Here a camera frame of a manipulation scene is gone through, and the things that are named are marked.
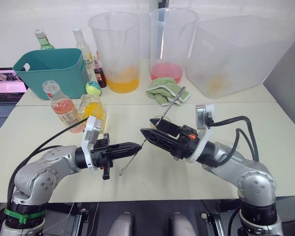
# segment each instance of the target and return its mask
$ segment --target robotic arm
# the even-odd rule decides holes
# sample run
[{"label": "robotic arm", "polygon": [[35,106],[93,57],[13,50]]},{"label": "robotic arm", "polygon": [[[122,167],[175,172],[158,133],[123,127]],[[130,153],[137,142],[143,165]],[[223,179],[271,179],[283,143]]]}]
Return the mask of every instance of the robotic arm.
[{"label": "robotic arm", "polygon": [[113,160],[136,154],[141,146],[135,143],[109,144],[108,134],[98,140],[101,121],[89,117],[81,147],[65,146],[47,151],[40,159],[22,167],[14,178],[16,191],[4,213],[0,236],[38,236],[43,231],[48,201],[67,175],[89,168],[103,169],[103,179],[109,179]]},{"label": "robotic arm", "polygon": [[161,120],[157,129],[141,132],[150,143],[170,152],[175,160],[199,162],[205,170],[237,187],[243,226],[238,231],[240,236],[283,236],[281,219],[276,213],[273,176],[262,163],[247,160],[237,151],[227,160],[231,148],[208,141],[213,128],[206,126],[207,115],[214,116],[212,105],[196,107],[199,134],[191,127],[180,127],[166,120]]}]

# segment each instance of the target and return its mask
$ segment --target white cable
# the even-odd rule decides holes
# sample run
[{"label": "white cable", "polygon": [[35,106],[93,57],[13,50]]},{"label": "white cable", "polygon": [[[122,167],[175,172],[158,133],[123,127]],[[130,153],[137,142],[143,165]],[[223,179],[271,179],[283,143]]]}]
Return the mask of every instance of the white cable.
[{"label": "white cable", "polygon": [[60,224],[60,223],[62,223],[63,221],[65,221],[69,216],[70,216],[70,214],[71,214],[71,211],[72,211],[72,209],[73,209],[73,206],[74,206],[74,204],[75,203],[73,203],[72,204],[72,206],[71,206],[71,209],[70,209],[70,211],[69,211],[69,213],[67,214],[67,216],[63,219],[63,220],[61,220],[61,221],[59,221],[58,223],[56,223],[56,224],[54,224],[54,225],[52,225],[51,227],[49,227],[49,228],[46,228],[45,230],[43,230],[43,233],[45,233],[47,230],[49,230],[49,229],[51,229],[51,228],[53,228],[54,226],[57,226],[58,224]]},{"label": "white cable", "polygon": [[94,222],[95,222],[95,216],[96,216],[96,213],[97,213],[98,205],[99,205],[99,202],[97,202],[97,207],[96,207],[96,210],[95,210],[95,213],[94,213],[92,228],[91,228],[90,233],[88,234],[88,236],[90,236],[92,234],[93,229],[94,229]]}]

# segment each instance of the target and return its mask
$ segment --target laptop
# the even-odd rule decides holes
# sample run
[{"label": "laptop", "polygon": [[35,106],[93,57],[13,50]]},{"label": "laptop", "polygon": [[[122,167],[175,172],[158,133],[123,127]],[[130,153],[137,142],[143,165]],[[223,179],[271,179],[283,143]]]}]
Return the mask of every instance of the laptop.
[{"label": "laptop", "polygon": [[27,88],[12,68],[0,68],[0,127]]}]

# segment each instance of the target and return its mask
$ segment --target plastic pitcher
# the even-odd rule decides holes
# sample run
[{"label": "plastic pitcher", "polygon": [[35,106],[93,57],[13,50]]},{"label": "plastic pitcher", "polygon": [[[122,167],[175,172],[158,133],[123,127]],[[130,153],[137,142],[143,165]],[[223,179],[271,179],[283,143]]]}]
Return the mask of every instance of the plastic pitcher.
[{"label": "plastic pitcher", "polygon": [[132,92],[139,86],[138,22],[128,12],[103,13],[88,21],[108,87],[114,92]]},{"label": "plastic pitcher", "polygon": [[152,80],[173,78],[180,82],[198,14],[180,8],[161,8],[150,13]]},{"label": "plastic pitcher", "polygon": [[259,16],[198,22],[187,78],[207,97],[259,85],[295,41],[295,32]]}]

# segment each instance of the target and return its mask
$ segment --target gray wall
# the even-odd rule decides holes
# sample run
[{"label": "gray wall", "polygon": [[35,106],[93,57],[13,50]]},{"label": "gray wall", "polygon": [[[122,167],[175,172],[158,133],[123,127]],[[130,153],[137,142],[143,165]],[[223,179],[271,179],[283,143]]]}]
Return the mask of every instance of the gray wall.
[{"label": "gray wall", "polygon": [[295,123],[295,43],[269,74],[264,85]]}]

